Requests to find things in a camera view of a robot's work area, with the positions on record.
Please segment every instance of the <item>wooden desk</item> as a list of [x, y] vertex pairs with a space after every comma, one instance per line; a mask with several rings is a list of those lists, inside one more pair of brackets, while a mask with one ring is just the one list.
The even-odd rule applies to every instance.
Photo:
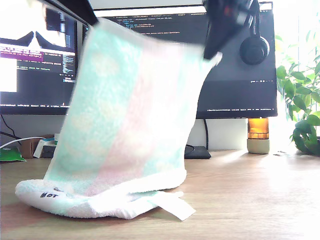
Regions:
[[2, 164], [2, 240], [320, 240], [320, 158], [212, 152], [186, 160], [183, 191], [196, 213], [181, 222], [160, 208], [133, 220], [73, 219], [28, 207], [15, 186], [42, 178], [50, 160]]

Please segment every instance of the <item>black headphones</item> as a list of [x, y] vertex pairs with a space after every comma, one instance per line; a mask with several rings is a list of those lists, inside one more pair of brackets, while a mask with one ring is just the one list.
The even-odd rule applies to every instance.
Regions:
[[250, 37], [242, 42], [239, 50], [242, 61], [248, 65], [262, 63], [270, 52], [268, 41], [260, 35], [260, 7], [258, 1], [252, 5], [255, 3], [257, 11], [250, 26]]

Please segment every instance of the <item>ear pad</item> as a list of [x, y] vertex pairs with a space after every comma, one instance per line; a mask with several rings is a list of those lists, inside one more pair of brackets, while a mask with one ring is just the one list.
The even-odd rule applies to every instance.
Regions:
[[240, 57], [248, 65], [258, 65], [269, 55], [270, 46], [261, 36], [246, 38], [240, 46]]

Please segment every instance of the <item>towel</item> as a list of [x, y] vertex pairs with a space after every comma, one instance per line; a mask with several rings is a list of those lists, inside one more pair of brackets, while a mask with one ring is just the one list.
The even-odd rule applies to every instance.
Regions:
[[15, 194], [73, 218], [132, 219], [161, 207], [181, 220], [195, 210], [182, 192], [184, 151], [203, 82], [222, 54], [138, 34], [107, 19], [85, 41], [76, 85], [43, 179]]

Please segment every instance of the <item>monitor screen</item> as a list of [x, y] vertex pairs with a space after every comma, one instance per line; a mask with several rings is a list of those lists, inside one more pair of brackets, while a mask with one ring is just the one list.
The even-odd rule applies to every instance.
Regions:
[[[260, 33], [270, 46], [258, 65], [240, 58], [240, 46], [250, 36], [245, 29], [222, 50], [222, 61], [204, 81], [197, 108], [198, 119], [258, 118], [277, 115], [275, 33], [272, 4], [260, 6]], [[204, 45], [209, 20], [202, 5], [97, 9], [106, 18], [157, 39]]]
[[0, 113], [64, 115], [77, 70], [77, 23], [40, 1], [0, 9]]

